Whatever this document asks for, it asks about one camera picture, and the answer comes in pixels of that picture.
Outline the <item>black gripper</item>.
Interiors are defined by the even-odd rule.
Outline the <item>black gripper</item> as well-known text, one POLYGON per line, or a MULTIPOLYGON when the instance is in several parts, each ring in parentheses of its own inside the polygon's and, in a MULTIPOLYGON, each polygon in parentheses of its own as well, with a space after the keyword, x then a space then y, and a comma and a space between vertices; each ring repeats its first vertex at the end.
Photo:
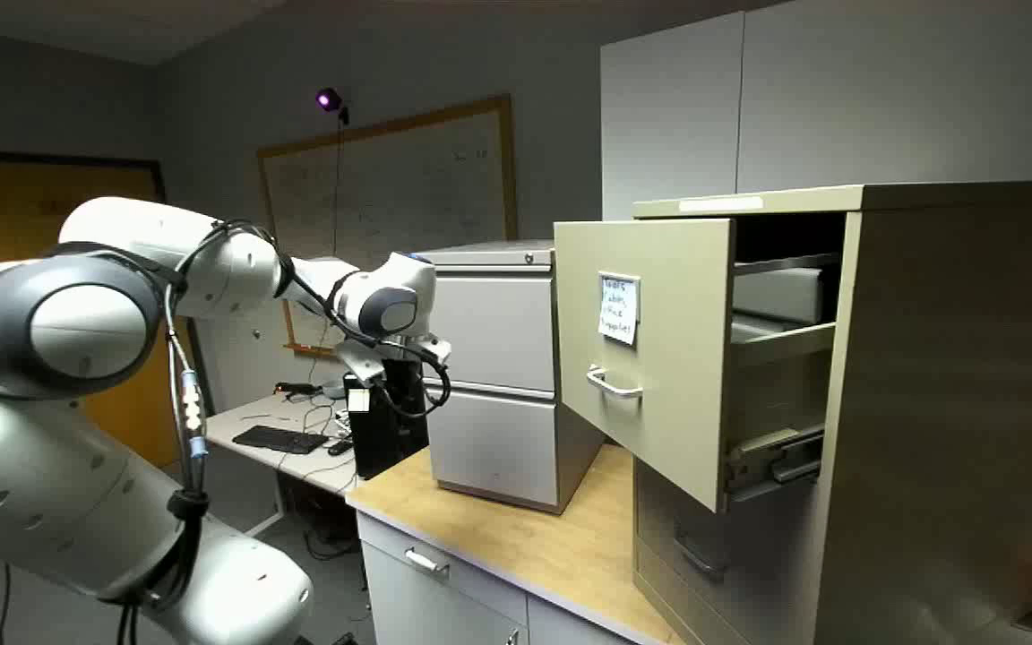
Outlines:
POLYGON ((422 381, 414 363, 389 363, 381 388, 347 375, 346 407, 361 480, 373 480, 428 445, 428 424, 420 419, 422 381))

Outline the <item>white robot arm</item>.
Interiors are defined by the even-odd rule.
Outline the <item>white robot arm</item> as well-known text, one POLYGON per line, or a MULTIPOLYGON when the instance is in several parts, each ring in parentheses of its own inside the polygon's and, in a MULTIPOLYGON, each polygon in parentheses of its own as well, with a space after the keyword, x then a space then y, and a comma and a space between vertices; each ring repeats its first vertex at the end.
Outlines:
POLYGON ((390 253, 361 272, 293 256, 271 235, 141 197, 90 197, 40 256, 0 262, 0 560, 123 614, 119 645, 154 621, 178 645, 293 645, 311 575, 209 512, 197 370, 183 316, 293 302, 346 333, 375 383, 390 357, 435 363, 435 270, 390 253), (170 347, 183 470, 166 474, 78 407, 170 347))

